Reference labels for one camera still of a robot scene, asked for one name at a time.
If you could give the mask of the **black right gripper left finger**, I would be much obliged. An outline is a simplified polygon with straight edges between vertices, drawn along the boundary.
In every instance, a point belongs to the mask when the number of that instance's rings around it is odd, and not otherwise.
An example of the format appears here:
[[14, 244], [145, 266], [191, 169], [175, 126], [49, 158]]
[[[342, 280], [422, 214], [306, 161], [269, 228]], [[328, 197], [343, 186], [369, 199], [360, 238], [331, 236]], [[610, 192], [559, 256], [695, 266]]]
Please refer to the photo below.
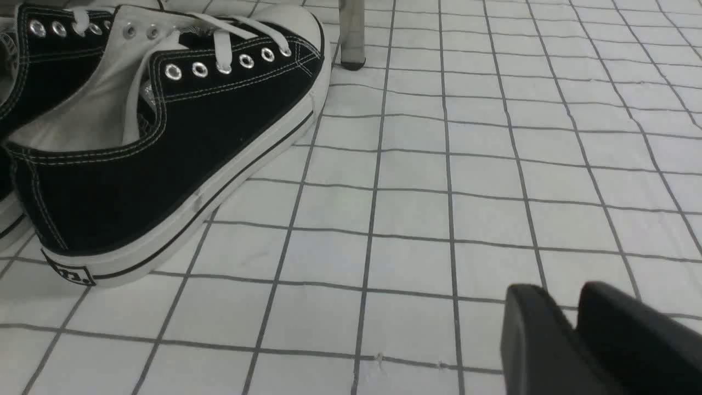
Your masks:
[[629, 393], [539, 286], [507, 288], [500, 350], [507, 394]]

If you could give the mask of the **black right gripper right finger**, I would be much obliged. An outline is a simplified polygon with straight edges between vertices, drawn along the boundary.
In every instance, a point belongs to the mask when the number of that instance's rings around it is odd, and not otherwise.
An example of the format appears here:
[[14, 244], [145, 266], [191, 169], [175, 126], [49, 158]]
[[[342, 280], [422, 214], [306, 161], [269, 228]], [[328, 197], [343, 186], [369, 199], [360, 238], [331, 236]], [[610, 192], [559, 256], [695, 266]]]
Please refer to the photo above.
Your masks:
[[582, 287], [576, 330], [625, 393], [701, 393], [700, 334], [614, 286]]

